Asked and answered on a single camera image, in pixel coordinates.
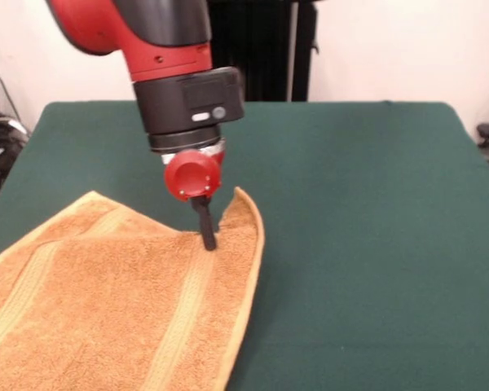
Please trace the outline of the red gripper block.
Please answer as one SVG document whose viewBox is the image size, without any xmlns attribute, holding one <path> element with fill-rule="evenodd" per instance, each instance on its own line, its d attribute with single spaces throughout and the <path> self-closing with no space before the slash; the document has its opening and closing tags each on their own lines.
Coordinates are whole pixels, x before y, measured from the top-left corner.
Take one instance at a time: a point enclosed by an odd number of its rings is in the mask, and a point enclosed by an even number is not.
<svg viewBox="0 0 489 391">
<path fill-rule="evenodd" d="M 210 197 L 222 183 L 222 163 L 226 141 L 219 140 L 205 147 L 188 147 L 179 152 L 161 155 L 165 165 L 167 190 L 178 200 L 190 200 L 199 217 L 200 234 L 205 249 L 214 251 L 217 240 L 209 211 Z"/>
</svg>

